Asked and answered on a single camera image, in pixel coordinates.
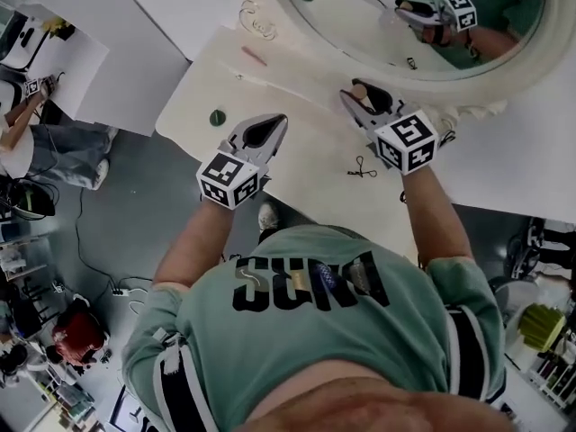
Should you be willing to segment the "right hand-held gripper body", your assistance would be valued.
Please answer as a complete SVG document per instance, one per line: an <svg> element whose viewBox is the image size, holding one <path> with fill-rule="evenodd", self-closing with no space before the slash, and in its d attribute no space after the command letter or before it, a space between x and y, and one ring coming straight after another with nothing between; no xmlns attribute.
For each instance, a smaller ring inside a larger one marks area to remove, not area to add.
<svg viewBox="0 0 576 432"><path fill-rule="evenodd" d="M422 110L389 120L386 114L364 125L375 155L402 175L428 166L437 156L439 135Z"/></svg>

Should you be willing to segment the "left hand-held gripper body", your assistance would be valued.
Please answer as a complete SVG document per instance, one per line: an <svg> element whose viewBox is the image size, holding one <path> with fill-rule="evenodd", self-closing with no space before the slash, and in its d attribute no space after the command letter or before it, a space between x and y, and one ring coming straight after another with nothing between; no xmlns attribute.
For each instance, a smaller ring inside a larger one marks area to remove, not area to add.
<svg viewBox="0 0 576 432"><path fill-rule="evenodd" d="M272 156L272 144L249 146L240 137L223 140L196 173L201 195L229 210L237 209L270 180Z"/></svg>

